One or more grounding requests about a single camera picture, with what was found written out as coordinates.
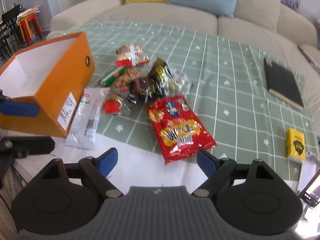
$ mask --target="orange stool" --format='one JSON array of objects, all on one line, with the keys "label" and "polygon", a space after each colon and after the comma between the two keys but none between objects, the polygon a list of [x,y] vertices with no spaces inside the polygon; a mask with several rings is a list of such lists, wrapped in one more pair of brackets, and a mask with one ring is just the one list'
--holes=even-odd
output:
[{"label": "orange stool", "polygon": [[26,41],[28,44],[31,43],[33,35],[29,24],[33,25],[34,30],[42,39],[42,29],[35,13],[31,13],[23,18],[20,18],[18,20],[18,23],[20,25],[23,40]]}]

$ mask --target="orange file holder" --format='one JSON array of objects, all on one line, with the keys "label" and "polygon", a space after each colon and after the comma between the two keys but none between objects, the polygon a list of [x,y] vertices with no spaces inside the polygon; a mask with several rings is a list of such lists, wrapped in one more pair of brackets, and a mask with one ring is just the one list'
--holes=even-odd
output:
[{"label": "orange file holder", "polygon": [[0,128],[66,137],[94,68],[84,32],[16,52],[0,69],[0,89],[12,102],[34,104],[39,111],[35,117],[0,113]]}]

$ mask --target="green tablecloth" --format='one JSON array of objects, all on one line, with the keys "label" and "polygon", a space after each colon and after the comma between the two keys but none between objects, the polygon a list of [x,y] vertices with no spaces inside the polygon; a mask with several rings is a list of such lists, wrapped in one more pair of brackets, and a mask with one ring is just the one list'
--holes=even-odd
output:
[{"label": "green tablecloth", "polygon": [[[309,112],[290,107],[266,90],[267,52],[225,37],[149,23],[95,22],[61,35],[77,31],[86,32],[95,60],[91,87],[115,68],[115,49],[126,43],[141,44],[150,58],[161,57],[170,68],[184,71],[194,84],[188,103],[218,143],[209,150],[214,156],[225,154],[238,163],[260,158],[283,179],[298,180],[301,165],[286,158],[289,127],[302,131],[306,151],[319,155]],[[294,74],[302,87],[304,78]],[[130,117],[102,116],[98,133],[160,153],[145,108],[135,105],[131,111]]]}]

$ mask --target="beige sofa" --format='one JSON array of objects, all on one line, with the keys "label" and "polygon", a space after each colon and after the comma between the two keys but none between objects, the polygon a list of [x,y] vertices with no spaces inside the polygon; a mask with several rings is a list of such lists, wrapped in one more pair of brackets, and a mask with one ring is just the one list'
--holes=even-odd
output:
[{"label": "beige sofa", "polygon": [[303,96],[320,135],[320,76],[298,48],[301,45],[305,53],[320,58],[316,29],[280,0],[237,0],[234,18],[167,3],[123,4],[124,0],[87,0],[75,5],[52,18],[48,38],[55,31],[98,19],[173,24],[250,44],[303,74]]}]

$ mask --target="pile of snacks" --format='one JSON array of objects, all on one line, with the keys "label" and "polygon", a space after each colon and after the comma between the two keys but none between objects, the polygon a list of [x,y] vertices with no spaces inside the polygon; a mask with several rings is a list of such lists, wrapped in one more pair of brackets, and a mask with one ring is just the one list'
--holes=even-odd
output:
[{"label": "pile of snacks", "polygon": [[217,145],[186,102],[192,84],[185,73],[170,70],[161,58],[147,64],[140,45],[126,44],[116,53],[116,70],[99,84],[110,88],[103,104],[106,114],[130,114],[130,104],[149,104],[148,116],[166,164]]}]

